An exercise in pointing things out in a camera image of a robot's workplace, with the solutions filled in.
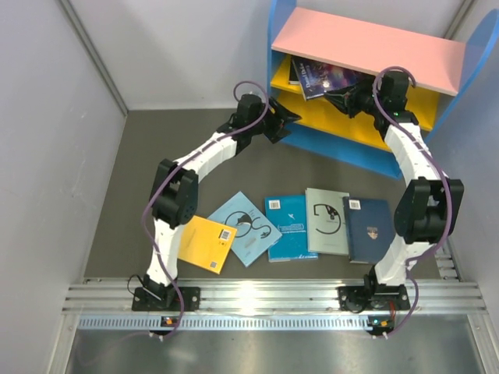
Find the purple galaxy cover book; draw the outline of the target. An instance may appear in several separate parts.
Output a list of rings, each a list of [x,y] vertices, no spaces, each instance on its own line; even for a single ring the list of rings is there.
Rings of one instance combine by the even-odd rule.
[[[322,97],[329,90],[354,85],[367,77],[362,72],[294,56],[300,89],[305,101]]]

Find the black folder with barcode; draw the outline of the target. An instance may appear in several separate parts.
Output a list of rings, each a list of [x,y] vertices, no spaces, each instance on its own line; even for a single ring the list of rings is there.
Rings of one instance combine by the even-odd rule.
[[[300,81],[298,74],[296,72],[296,67],[295,67],[295,62],[294,62],[294,57],[290,57],[290,63],[289,63],[289,74],[288,74],[288,83],[293,86],[299,86]]]

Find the light blue cat book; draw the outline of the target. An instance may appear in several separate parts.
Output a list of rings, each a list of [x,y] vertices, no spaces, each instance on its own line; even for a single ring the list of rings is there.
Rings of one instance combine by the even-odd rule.
[[[207,219],[236,229],[231,250],[244,267],[252,265],[282,237],[281,232],[241,191]]]

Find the yellow book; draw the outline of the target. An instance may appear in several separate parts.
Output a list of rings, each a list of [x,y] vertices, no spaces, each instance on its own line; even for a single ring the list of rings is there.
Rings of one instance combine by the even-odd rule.
[[[194,216],[182,233],[179,259],[220,274],[236,234],[236,228]]]

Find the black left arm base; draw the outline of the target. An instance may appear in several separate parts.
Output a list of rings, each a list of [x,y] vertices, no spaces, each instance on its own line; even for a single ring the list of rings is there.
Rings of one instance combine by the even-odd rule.
[[[200,288],[180,286],[179,293],[172,284],[157,284],[146,274],[138,277],[140,286],[133,292],[131,309],[134,312],[195,312],[200,307]]]

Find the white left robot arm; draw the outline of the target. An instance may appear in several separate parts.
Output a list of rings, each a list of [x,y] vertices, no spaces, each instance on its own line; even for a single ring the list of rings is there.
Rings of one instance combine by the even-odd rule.
[[[301,118],[273,97],[263,101],[247,93],[239,99],[235,113],[205,143],[184,157],[164,159],[158,165],[144,211],[154,220],[154,233],[147,232],[153,255],[143,278],[143,288],[157,308],[169,309],[175,303],[180,240],[184,227],[196,213],[202,179],[241,153],[254,136],[264,135],[277,143],[290,134],[286,125]]]

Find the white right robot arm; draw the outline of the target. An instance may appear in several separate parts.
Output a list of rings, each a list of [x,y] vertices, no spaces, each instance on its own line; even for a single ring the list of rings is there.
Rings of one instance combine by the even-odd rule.
[[[326,100],[350,118],[363,112],[389,147],[405,180],[394,214],[395,237],[383,259],[365,276],[364,300],[382,309],[400,294],[409,271],[435,254],[453,232],[464,185],[451,179],[434,160],[416,115],[407,110],[407,92],[416,86],[412,73],[391,67],[376,77],[330,90]]]

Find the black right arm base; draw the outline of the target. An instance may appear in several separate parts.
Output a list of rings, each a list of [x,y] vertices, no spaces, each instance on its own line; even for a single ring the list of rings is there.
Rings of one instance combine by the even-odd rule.
[[[355,314],[365,311],[408,311],[411,307],[405,285],[380,284],[374,272],[365,275],[361,285],[340,287],[338,299],[340,310]]]

